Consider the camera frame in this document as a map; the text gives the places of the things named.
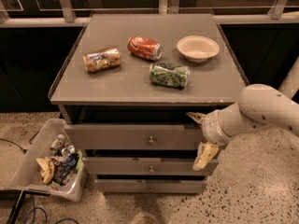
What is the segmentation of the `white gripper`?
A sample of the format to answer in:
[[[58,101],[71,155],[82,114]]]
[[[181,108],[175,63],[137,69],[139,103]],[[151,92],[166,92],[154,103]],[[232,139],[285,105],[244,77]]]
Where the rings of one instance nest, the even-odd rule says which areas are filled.
[[[202,124],[202,133],[207,140],[206,143],[200,143],[198,146],[197,156],[192,167],[194,171],[203,170],[216,156],[219,146],[224,146],[232,140],[220,126],[219,114],[219,110],[215,110],[207,115],[199,112],[186,113],[197,124]]]

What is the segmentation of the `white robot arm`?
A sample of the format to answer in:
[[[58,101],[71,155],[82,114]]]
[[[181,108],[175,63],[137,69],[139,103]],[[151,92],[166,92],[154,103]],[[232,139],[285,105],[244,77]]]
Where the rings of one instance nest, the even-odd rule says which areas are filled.
[[[257,133],[279,127],[299,135],[299,104],[292,97],[299,90],[299,58],[276,90],[264,84],[244,88],[234,104],[208,114],[188,112],[187,116],[201,127],[201,142],[193,170],[200,171],[216,156],[219,147],[241,133]]]

